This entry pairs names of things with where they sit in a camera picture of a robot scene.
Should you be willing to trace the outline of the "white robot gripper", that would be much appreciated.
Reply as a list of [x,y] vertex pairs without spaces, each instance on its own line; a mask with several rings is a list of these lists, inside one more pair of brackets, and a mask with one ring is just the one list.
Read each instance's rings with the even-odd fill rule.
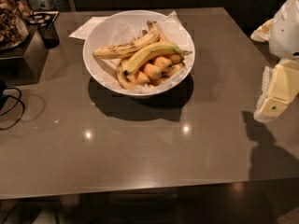
[[265,67],[262,95],[253,114],[266,123],[277,119],[299,94],[299,62],[295,61],[299,59],[299,0],[287,0],[250,38],[267,42],[269,51],[281,58],[274,68]]

